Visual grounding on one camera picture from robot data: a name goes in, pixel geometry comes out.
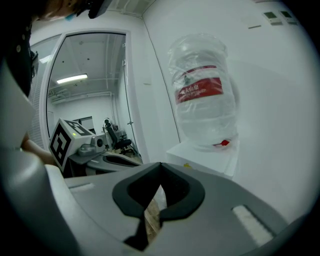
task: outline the black chair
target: black chair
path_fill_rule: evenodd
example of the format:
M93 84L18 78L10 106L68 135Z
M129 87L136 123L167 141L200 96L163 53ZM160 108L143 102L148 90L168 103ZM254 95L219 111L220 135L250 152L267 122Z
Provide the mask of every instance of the black chair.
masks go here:
M104 121L106 130L108 131L111 139L112 139L112 146L115 150L121 149L120 154L125 155L126 153L132 153L133 155L135 152L132 149L128 149L128 146L131 145L131 139L125 138L127 135L120 136L121 139L118 140L117 136L115 135L114 130L111 127L111 123L108 120Z

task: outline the fluorescent light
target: fluorescent light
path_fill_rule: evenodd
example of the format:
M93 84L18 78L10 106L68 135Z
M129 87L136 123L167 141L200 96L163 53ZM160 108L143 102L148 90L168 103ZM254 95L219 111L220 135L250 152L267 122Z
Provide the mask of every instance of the fluorescent light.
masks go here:
M80 75L64 78L64 79L58 80L56 82L58 84L63 84L63 83L66 83L66 82L70 82L70 81L74 81L74 80L80 80L80 79L86 79L86 78L88 78L87 74L80 74Z
M41 58L40 62L43 63L43 64L47 63L50 60L50 58L51 58L51 55L48 55L47 57Z

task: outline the glass door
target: glass door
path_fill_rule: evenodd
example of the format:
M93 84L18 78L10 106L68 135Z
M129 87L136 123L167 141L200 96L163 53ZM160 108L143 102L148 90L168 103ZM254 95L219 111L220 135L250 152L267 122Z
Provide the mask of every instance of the glass door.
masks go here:
M131 110L130 110L130 104L129 104L129 95L128 95L128 77L127 77L127 69L126 69L126 60L124 59L122 62L122 67L123 67L123 77L121 79L123 79L123 82L119 83L120 86L122 86L124 89L124 95L125 95L125 104L126 104L126 110L127 111L123 111L122 112L122 117L123 117L123 121L124 121L124 125L126 126L125 132L127 135L127 138L130 139L132 141L132 147L133 149L139 154L139 150L138 150L138 146L137 146L137 141L136 141L136 137L135 137L135 129L134 129L134 121L132 120L132 116L131 116Z

